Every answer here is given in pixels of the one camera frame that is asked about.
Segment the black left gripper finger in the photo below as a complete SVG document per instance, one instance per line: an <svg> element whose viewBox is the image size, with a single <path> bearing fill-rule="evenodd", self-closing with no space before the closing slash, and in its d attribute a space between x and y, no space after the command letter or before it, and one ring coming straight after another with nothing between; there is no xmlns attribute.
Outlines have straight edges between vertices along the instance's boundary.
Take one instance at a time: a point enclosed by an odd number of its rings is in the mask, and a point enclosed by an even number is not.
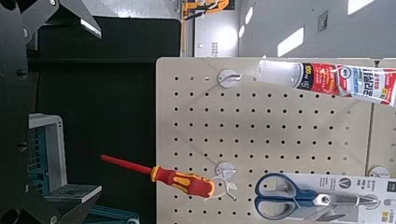
<svg viewBox="0 0 396 224"><path fill-rule="evenodd" d="M101 194L101 186L66 184L28 203L22 224L82 224Z"/></svg>
<svg viewBox="0 0 396 224"><path fill-rule="evenodd" d="M82 0L18 0L18 7L28 38L44 25L76 25L102 37L101 27Z"/></svg>

